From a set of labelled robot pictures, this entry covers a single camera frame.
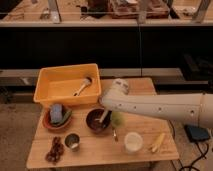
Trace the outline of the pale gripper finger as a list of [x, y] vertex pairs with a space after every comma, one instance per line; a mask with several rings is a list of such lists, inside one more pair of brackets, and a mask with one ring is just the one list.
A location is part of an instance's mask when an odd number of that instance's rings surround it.
[[105, 119], [105, 117], [107, 116], [109, 110], [104, 110], [102, 116], [99, 119], [99, 122], [103, 122], [103, 120]]

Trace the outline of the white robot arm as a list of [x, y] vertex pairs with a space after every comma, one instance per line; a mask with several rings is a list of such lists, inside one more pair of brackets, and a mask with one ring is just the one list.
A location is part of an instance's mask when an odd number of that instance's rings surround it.
[[114, 79], [99, 103], [112, 111], [179, 121], [213, 129], [213, 94], [129, 95], [129, 84]]

